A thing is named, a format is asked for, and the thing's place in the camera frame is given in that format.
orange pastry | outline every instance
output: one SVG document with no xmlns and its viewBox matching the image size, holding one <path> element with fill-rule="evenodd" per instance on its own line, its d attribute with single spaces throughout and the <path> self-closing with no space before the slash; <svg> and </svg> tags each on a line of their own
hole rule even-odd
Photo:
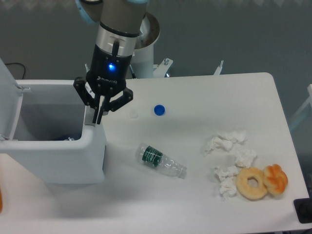
<svg viewBox="0 0 312 234">
<path fill-rule="evenodd" d="M 285 191 L 288 178 L 279 165 L 273 164 L 263 169 L 263 183 L 270 194 L 280 195 Z"/>
</svg>

plastic bottle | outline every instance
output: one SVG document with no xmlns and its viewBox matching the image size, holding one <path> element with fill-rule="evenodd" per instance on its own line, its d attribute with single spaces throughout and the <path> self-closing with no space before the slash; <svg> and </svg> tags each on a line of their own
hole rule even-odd
<svg viewBox="0 0 312 234">
<path fill-rule="evenodd" d="M 183 179 L 186 175 L 187 168 L 185 166 L 145 143 L 139 145 L 136 150 L 136 158 L 138 162 L 150 166 L 166 176 L 177 176 Z"/>
</svg>

bagel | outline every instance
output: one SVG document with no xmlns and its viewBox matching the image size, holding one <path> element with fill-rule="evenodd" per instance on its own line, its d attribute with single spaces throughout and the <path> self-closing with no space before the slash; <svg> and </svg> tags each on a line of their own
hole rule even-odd
<svg viewBox="0 0 312 234">
<path fill-rule="evenodd" d="M 263 183 L 272 195 L 282 194 L 288 185 L 288 178 L 278 164 L 263 169 Z"/>
<path fill-rule="evenodd" d="M 255 179 L 257 187 L 248 184 L 248 179 Z M 243 168 L 236 177 L 238 191 L 250 200 L 257 200 L 264 197 L 268 190 L 263 184 L 263 171 L 256 167 Z"/>
</svg>

blue led light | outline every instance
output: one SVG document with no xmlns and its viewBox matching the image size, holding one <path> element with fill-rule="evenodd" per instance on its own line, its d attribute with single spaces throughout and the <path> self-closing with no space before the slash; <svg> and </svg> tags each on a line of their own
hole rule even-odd
<svg viewBox="0 0 312 234">
<path fill-rule="evenodd" d="M 108 65 L 108 69 L 109 69 L 111 72 L 114 72 L 114 71 L 116 70 L 116 67 L 115 67 L 115 65 L 113 65 L 112 63 L 110 63 L 110 64 Z"/>
</svg>

tissue paper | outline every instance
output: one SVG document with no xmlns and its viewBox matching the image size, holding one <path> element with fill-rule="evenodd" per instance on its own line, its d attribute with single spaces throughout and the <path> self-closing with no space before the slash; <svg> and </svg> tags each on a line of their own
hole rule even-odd
<svg viewBox="0 0 312 234">
<path fill-rule="evenodd" d="M 246 131 L 233 131 L 233 132 L 222 132 L 218 133 L 221 139 L 228 140 L 233 144 L 238 143 L 242 144 L 247 140 L 247 132 Z"/>
<path fill-rule="evenodd" d="M 238 168 L 236 166 L 228 167 L 228 177 L 233 177 L 238 174 Z"/>
<path fill-rule="evenodd" d="M 220 181 L 223 181 L 226 177 L 233 177 L 238 174 L 238 168 L 236 166 L 230 166 L 226 169 L 216 167 L 214 173 L 219 177 Z"/>
<path fill-rule="evenodd" d="M 214 149 L 223 149 L 229 152 L 233 147 L 233 143 L 228 140 L 220 139 L 218 137 L 214 137 L 210 143 L 208 143 L 207 149 L 205 150 L 206 154 L 209 154 Z"/>
<path fill-rule="evenodd" d="M 237 151 L 235 155 L 235 165 L 237 167 L 250 168 L 256 156 L 257 153 L 255 150 Z"/>
<path fill-rule="evenodd" d="M 220 181 L 223 181 L 225 179 L 225 177 L 227 177 L 229 174 L 228 171 L 225 171 L 221 167 L 216 167 L 214 173 L 219 177 Z"/>
<path fill-rule="evenodd" d="M 224 200 L 236 194 L 235 177 L 227 177 L 220 183 L 219 192 Z"/>
</svg>

